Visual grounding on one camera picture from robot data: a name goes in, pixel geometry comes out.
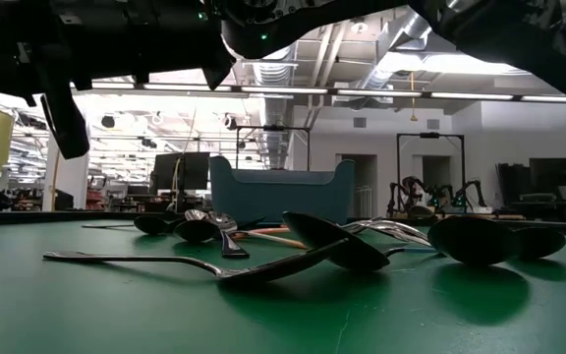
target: ceiling light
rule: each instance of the ceiling light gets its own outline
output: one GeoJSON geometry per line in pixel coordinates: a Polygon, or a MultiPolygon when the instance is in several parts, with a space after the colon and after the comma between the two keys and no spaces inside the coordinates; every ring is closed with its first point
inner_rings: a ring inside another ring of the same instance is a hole
{"type": "Polygon", "coordinates": [[[431,94],[431,97],[452,99],[510,100],[513,96],[512,94],[433,92],[431,94]]]}
{"type": "Polygon", "coordinates": [[[566,103],[566,96],[523,96],[524,102],[557,102],[566,103]]]}
{"type": "Polygon", "coordinates": [[[364,22],[363,17],[355,18],[351,22],[353,23],[351,25],[351,32],[353,33],[360,34],[368,30],[368,25],[364,22]]]}
{"type": "Polygon", "coordinates": [[[391,89],[338,89],[338,95],[376,97],[421,97],[420,92],[391,89]]]}
{"type": "Polygon", "coordinates": [[[115,128],[115,118],[110,115],[105,115],[102,117],[102,127],[104,128],[115,128]]]}
{"type": "Polygon", "coordinates": [[[525,73],[507,64],[488,63],[464,54],[438,54],[424,59],[421,70],[446,74],[503,75],[525,73]]]}
{"type": "Polygon", "coordinates": [[[168,84],[143,84],[144,89],[175,90],[175,91],[218,91],[229,92],[231,87],[220,86],[211,89],[207,85],[168,85],[168,84]]]}
{"type": "Polygon", "coordinates": [[[326,88],[264,88],[264,87],[242,87],[243,92],[253,93],[290,93],[290,94],[326,94],[326,88]]]}
{"type": "Polygon", "coordinates": [[[94,89],[134,89],[131,83],[92,83],[94,89]]]}

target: black monitor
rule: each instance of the black monitor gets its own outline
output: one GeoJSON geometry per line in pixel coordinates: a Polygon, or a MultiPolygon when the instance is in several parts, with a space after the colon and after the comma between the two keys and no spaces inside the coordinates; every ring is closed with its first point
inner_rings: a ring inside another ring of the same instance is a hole
{"type": "Polygon", "coordinates": [[[174,168],[179,157],[184,168],[185,189],[205,190],[208,182],[209,152],[185,152],[159,154],[154,159],[154,189],[166,190],[172,188],[174,168]]]}
{"type": "Polygon", "coordinates": [[[149,194],[149,188],[147,186],[131,186],[128,185],[128,193],[127,195],[148,195],[149,194]]]}
{"type": "Polygon", "coordinates": [[[535,192],[550,193],[566,186],[566,158],[531,158],[530,172],[535,192]]]}

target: teal container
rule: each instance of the teal container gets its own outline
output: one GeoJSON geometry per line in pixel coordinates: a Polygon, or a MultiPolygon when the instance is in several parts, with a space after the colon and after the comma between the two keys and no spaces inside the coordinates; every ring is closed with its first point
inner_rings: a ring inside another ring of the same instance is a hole
{"type": "Polygon", "coordinates": [[[295,211],[346,223],[353,199],[355,162],[341,161],[334,172],[240,170],[223,156],[209,159],[213,209],[238,223],[265,217],[282,222],[295,211]]]}

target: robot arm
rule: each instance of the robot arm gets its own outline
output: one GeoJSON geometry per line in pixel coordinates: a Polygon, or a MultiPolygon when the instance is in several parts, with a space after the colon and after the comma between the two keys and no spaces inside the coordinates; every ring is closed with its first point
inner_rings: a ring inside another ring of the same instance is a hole
{"type": "Polygon", "coordinates": [[[409,5],[469,55],[527,70],[566,94],[566,19],[560,0],[16,0],[0,1],[0,92],[36,106],[65,158],[88,151],[70,84],[202,68],[210,88],[229,74],[233,50],[261,58],[320,26],[409,5]]]}
{"type": "Polygon", "coordinates": [[[480,207],[488,207],[486,205],[486,202],[483,200],[483,195],[481,193],[481,182],[478,180],[474,180],[474,181],[469,181],[467,182],[464,187],[462,187],[461,189],[459,189],[456,194],[455,197],[453,198],[451,205],[453,207],[463,207],[465,202],[467,201],[466,198],[466,193],[467,193],[467,189],[471,186],[476,186],[476,191],[478,192],[478,206],[480,207]]]}

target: green tabletop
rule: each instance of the green tabletop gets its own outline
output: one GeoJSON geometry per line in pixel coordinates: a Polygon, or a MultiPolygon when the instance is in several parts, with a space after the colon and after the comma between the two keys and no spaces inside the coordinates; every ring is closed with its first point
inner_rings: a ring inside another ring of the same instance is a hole
{"type": "MultiPolygon", "coordinates": [[[[566,248],[488,270],[421,254],[394,255],[371,274],[324,262],[239,291],[189,265],[74,265],[41,254],[181,255],[245,267],[298,251],[247,240],[252,257],[227,261],[218,243],[81,225],[0,226],[0,353],[566,353],[566,248]]],[[[393,242],[366,238],[379,249],[393,242]]]]}

